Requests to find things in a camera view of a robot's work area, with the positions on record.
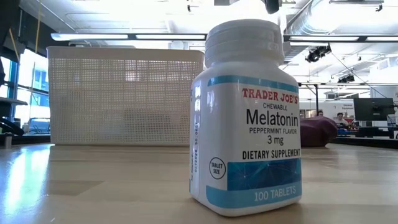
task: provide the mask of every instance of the table surface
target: table surface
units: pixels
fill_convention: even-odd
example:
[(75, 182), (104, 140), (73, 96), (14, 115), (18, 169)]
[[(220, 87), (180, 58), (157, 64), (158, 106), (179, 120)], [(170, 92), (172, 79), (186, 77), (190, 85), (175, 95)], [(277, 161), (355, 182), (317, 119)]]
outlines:
[(0, 149), (0, 223), (397, 223), (398, 151), (302, 151), (303, 197), (217, 215), (188, 193), (188, 149), (34, 145)]

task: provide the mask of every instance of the cable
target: cable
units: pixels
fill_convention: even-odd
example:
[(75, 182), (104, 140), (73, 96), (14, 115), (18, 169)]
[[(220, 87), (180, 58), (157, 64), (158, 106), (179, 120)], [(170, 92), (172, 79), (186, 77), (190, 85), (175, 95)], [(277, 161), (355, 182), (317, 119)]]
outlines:
[(41, 16), (42, 16), (42, 0), (39, 0), (39, 15), (37, 16), (35, 54), (37, 54), (37, 46), (39, 44), (39, 32), (40, 32), (40, 19), (41, 19)]
[(15, 40), (14, 40), (14, 36), (12, 34), (11, 28), (8, 31), (10, 32), (12, 46), (14, 47), (15, 55), (17, 56), (17, 60), (18, 60), (18, 63), (19, 63), (19, 54), (18, 54), (18, 50), (17, 50), (17, 45), (15, 44)]
[(373, 88), (371, 85), (369, 85), (366, 81), (364, 81), (362, 78), (360, 78), (359, 76), (357, 76), (357, 74), (355, 74), (354, 72), (352, 72), (336, 55), (334, 55), (333, 52), (330, 52), (336, 59), (337, 61), (339, 61), (345, 68), (347, 68), (347, 70), (353, 74), (356, 78), (358, 78), (359, 80), (361, 80), (364, 84), (366, 84), (368, 87), (370, 87), (372, 90), (374, 90), (376, 93), (380, 94), (381, 96), (383, 96), (384, 98), (388, 98), (386, 96), (384, 96), (381, 92), (379, 92), (377, 89)]

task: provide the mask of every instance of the person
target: person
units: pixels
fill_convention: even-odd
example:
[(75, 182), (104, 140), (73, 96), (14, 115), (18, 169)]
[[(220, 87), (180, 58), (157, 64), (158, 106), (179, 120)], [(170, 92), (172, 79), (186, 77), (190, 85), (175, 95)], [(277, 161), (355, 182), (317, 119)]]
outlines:
[(348, 126), (348, 121), (343, 118), (343, 113), (337, 113), (337, 119), (335, 119), (335, 123), (337, 124), (337, 126)]

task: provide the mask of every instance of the blue label band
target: blue label band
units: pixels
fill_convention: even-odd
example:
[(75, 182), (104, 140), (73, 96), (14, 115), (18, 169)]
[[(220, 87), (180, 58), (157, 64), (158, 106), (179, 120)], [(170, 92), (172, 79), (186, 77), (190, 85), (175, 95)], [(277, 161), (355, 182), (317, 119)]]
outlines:
[(220, 208), (246, 208), (282, 202), (302, 194), (301, 181), (251, 190), (220, 190), (206, 186), (207, 200)]
[(301, 181), (301, 159), (229, 162), (227, 189), (249, 190)]
[(291, 91), (294, 93), (299, 92), (297, 86), (289, 85), (286, 83), (275, 82), (271, 80), (266, 80), (262, 78), (244, 77), (239, 75), (222, 75), (218, 77), (211, 78), (207, 83), (207, 86), (222, 84), (222, 83), (240, 83), (256, 86), (264, 86), (269, 88), (275, 88), (279, 90)]

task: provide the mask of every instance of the computer monitor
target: computer monitor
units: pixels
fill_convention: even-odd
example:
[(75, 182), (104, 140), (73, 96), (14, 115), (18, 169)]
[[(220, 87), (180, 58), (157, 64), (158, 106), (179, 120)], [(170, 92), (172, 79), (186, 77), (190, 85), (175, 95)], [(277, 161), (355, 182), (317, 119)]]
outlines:
[(395, 114), (392, 98), (355, 98), (354, 109), (357, 121), (387, 121)]

